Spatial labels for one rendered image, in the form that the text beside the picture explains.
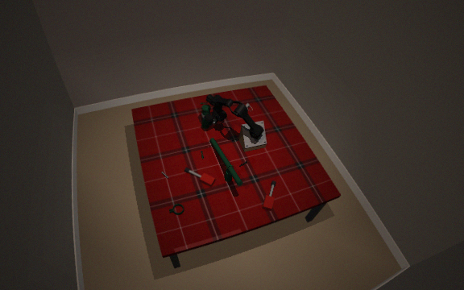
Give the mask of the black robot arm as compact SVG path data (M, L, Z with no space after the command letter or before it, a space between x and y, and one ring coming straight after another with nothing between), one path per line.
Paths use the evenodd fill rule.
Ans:
M234 111L232 111L232 109L230 108L231 113L242 118L247 123L247 125L250 127L249 133L251 135L251 138L259 139L260 135L264 132L263 127L256 124L254 120L251 118L251 116L248 114L247 106L242 102L233 101L231 99L225 99L219 95L215 95L215 97L213 97L212 95L207 95L205 100L218 110L220 110L222 106L227 106L230 108L233 103L239 103ZM227 113L224 114L221 110L221 112L216 112L214 117L217 117L218 121L220 122L227 117Z

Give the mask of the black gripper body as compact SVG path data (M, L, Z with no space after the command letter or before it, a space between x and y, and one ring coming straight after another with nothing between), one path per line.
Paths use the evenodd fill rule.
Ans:
M211 115L210 114L206 114L204 115L204 119L206 119L208 122L211 122L213 121L213 119L215 118L214 115L216 114L216 112L221 112L222 109L218 110L216 108L213 107L213 111L211 112ZM224 110L222 110L222 113L226 113Z

